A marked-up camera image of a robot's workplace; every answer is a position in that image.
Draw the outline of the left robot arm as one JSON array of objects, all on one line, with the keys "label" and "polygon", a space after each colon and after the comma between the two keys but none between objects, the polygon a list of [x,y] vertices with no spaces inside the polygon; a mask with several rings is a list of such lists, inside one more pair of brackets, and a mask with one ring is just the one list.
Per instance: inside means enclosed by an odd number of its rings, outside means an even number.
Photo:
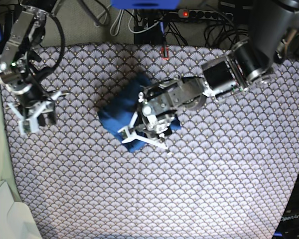
[{"label": "left robot arm", "polygon": [[168,150],[165,137],[179,109],[196,110],[208,98],[219,99],[267,84],[287,58],[298,31],[299,0],[255,1],[247,38],[204,63],[202,76],[176,76],[139,92],[129,124],[119,129],[122,142],[137,140]]}]

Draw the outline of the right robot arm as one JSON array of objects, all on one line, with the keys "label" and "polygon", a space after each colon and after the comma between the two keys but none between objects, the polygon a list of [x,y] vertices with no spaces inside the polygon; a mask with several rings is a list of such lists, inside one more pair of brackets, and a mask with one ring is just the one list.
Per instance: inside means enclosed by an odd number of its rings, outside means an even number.
[{"label": "right robot arm", "polygon": [[[8,107],[18,118],[21,135],[38,132],[46,125],[46,120],[56,124],[55,104],[67,94],[65,91],[47,91],[41,85],[41,81],[57,69],[65,53],[65,35],[56,17],[62,4],[61,0],[23,0],[22,12],[0,53],[0,84],[18,100],[8,103]],[[48,17],[60,34],[60,52],[52,67],[38,70],[32,62],[39,63],[42,59],[34,48],[45,37]]]}]

